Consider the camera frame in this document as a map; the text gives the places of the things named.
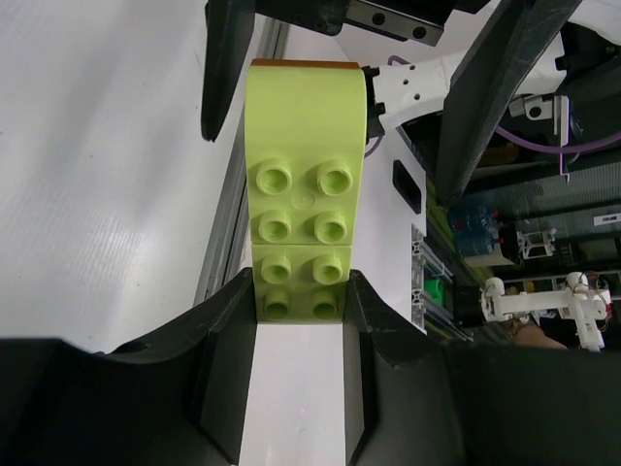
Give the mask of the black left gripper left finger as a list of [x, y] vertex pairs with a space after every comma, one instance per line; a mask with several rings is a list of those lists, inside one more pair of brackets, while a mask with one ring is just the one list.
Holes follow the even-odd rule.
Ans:
[[5, 465], [235, 465], [256, 337], [252, 273], [109, 352], [1, 343]]

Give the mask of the long light green lego brick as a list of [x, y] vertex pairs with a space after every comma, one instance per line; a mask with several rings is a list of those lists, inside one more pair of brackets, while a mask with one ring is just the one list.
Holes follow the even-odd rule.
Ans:
[[351, 245], [366, 140], [359, 65], [254, 60], [245, 92], [252, 242]]

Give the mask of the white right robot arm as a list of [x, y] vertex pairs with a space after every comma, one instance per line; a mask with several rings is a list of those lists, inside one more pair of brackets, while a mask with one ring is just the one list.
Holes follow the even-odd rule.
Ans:
[[[206, 64], [201, 132], [218, 137], [237, 86], [254, 21], [264, 16], [334, 37], [352, 25], [399, 41], [435, 45], [452, 10], [468, 1], [210, 1], [205, 7]], [[444, 203], [461, 197], [484, 147], [500, 130], [512, 96], [528, 90], [530, 75], [562, 29], [574, 23], [610, 40], [620, 39], [616, 1], [503, 1], [470, 47], [421, 62], [414, 86], [404, 66], [367, 70], [369, 135], [404, 121], [442, 115], [437, 193]]]

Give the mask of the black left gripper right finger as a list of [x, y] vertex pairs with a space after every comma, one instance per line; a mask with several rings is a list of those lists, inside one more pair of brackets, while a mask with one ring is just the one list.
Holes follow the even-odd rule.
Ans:
[[343, 318], [349, 465], [616, 465], [620, 356], [430, 340], [360, 271]]

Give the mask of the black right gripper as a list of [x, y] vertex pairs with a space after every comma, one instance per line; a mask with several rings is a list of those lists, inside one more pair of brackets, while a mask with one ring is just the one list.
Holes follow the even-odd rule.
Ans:
[[[505, 0], [483, 26], [453, 74], [443, 103], [434, 181], [440, 205], [451, 206], [461, 198], [519, 85], [579, 5]], [[215, 141], [228, 115], [256, 12], [326, 36], [339, 35], [349, 24], [433, 47], [454, 9], [453, 1], [209, 0], [203, 138]]]

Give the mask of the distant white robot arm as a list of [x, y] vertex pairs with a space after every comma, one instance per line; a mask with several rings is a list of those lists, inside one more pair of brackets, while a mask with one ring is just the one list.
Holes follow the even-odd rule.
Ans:
[[353, 271], [343, 316], [349, 465], [616, 465], [620, 357], [597, 321], [608, 294], [570, 273], [562, 290], [508, 295], [497, 278], [474, 296], [505, 320], [566, 309], [579, 350], [439, 344]]

